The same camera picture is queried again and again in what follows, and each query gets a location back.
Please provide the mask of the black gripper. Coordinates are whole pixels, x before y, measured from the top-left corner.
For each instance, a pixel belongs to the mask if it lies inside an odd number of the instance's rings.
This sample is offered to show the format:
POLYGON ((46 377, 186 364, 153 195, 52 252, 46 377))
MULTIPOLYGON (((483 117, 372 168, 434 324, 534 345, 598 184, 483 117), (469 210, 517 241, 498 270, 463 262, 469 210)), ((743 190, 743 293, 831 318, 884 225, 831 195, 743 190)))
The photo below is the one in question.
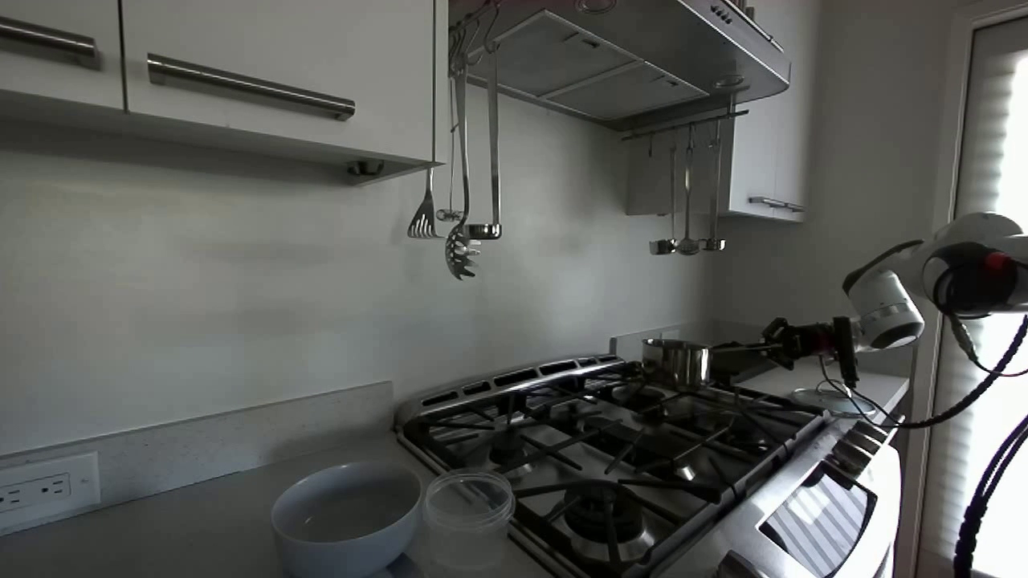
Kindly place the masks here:
POLYGON ((775 318, 763 332, 763 354, 781 364, 793 366, 803 358, 827 354, 844 370, 855 366, 855 345, 851 345, 851 324, 844 318, 831 318, 827 324, 789 324, 785 318, 775 318))

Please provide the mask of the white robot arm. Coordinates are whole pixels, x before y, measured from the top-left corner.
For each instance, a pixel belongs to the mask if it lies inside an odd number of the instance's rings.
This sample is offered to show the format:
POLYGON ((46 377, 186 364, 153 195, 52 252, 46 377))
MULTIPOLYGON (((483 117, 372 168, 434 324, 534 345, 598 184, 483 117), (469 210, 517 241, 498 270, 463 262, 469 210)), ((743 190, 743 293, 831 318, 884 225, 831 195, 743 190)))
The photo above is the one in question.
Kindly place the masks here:
POLYGON ((841 281, 851 312, 824 324, 775 318, 761 332, 766 358, 900 351, 926 333, 921 301, 937 315, 991 315, 1028 305, 1028 235, 1004 217, 972 212, 928 241, 900 241, 841 281))

